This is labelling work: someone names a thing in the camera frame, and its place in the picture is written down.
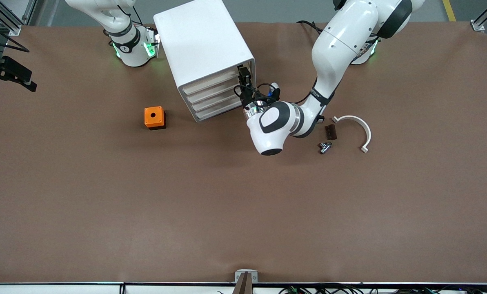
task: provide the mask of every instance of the white semicircular clamp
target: white semicircular clamp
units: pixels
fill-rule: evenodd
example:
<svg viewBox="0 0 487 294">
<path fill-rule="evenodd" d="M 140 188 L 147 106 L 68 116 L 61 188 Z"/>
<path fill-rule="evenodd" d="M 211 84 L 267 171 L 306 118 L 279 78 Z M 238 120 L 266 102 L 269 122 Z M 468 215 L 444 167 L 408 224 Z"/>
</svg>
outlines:
<svg viewBox="0 0 487 294">
<path fill-rule="evenodd" d="M 262 115 L 262 117 L 260 117 L 260 121 L 262 122 L 262 125 L 264 127 L 267 127 L 268 125 L 277 121 L 278 117 L 279 117 L 279 110 L 273 107 L 273 108 L 269 108 L 269 110 L 266 111 Z"/>
<path fill-rule="evenodd" d="M 364 152 L 364 153 L 367 153 L 368 152 L 368 149 L 367 149 L 367 145 L 370 143 L 370 139 L 372 138 L 372 132 L 370 132 L 370 127 L 369 125 L 367 125 L 367 123 L 357 117 L 357 116 L 342 116 L 340 118 L 337 118 L 337 117 L 333 117 L 332 120 L 335 122 L 335 123 L 338 123 L 339 121 L 341 120 L 344 120 L 344 119 L 350 119 L 350 120 L 353 120 L 357 123 L 359 123 L 364 129 L 365 129 L 365 132 L 367 133 L 367 141 L 365 142 L 365 144 L 361 147 L 361 150 Z"/>
</svg>

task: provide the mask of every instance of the white curved bracket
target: white curved bracket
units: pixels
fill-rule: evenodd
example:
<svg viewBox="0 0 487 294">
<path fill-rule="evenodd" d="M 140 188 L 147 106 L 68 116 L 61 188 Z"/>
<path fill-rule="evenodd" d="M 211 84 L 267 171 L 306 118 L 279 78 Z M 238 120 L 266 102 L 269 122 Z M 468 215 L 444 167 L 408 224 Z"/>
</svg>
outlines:
<svg viewBox="0 0 487 294">
<path fill-rule="evenodd" d="M 370 139 L 372 138 L 372 132 L 370 132 L 369 125 L 367 125 L 367 123 L 363 119 L 361 119 L 361 118 L 359 118 L 357 116 L 342 116 L 340 118 L 337 118 L 337 117 L 333 117 L 332 118 L 332 120 L 335 123 L 338 123 L 339 121 L 344 120 L 344 119 L 350 119 L 350 120 L 356 121 L 357 123 L 359 123 L 365 129 L 365 132 L 367 133 L 367 141 L 361 147 L 361 150 L 364 153 L 367 153 L 368 152 L 367 145 L 370 143 Z"/>
</svg>

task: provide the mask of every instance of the yellow floor line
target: yellow floor line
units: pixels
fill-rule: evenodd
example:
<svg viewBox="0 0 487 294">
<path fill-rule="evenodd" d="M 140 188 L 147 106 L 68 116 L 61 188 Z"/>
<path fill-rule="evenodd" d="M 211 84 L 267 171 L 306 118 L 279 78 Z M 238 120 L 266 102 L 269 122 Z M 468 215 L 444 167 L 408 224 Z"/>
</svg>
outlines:
<svg viewBox="0 0 487 294">
<path fill-rule="evenodd" d="M 450 0 L 443 0 L 443 5 L 445 6 L 445 10 L 447 11 L 448 20 L 451 22 L 455 22 L 456 16 L 454 15 L 454 11 L 452 10 L 452 5 L 450 5 Z"/>
</svg>

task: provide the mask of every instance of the orange box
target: orange box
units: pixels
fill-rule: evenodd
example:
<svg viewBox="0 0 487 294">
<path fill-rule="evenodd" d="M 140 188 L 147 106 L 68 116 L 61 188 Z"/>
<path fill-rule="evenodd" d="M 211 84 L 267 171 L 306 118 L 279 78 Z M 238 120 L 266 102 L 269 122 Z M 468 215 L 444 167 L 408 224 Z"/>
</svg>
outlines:
<svg viewBox="0 0 487 294">
<path fill-rule="evenodd" d="M 147 107 L 144 110 L 145 125 L 149 130 L 161 130 L 167 128 L 165 123 L 165 111 L 161 106 Z"/>
</svg>

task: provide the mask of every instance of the white robotic arm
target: white robotic arm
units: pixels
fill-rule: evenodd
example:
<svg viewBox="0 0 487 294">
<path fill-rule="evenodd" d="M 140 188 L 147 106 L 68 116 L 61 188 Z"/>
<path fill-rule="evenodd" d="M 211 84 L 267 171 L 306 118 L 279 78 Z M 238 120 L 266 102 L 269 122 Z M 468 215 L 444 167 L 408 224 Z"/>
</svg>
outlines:
<svg viewBox="0 0 487 294">
<path fill-rule="evenodd" d="M 113 41 L 117 56 L 130 67 L 145 65 L 155 57 L 158 39 L 154 30 L 133 24 L 124 11 L 136 0 L 66 0 L 100 23 Z"/>
<path fill-rule="evenodd" d="M 318 78 L 306 101 L 298 106 L 277 101 L 244 107 L 247 126 L 258 152 L 271 156 L 283 150 L 286 138 L 308 136 L 331 101 L 345 70 L 374 33 L 390 38 L 408 22 L 413 6 L 424 0 L 338 0 L 339 11 L 325 26 L 312 48 Z"/>
</svg>

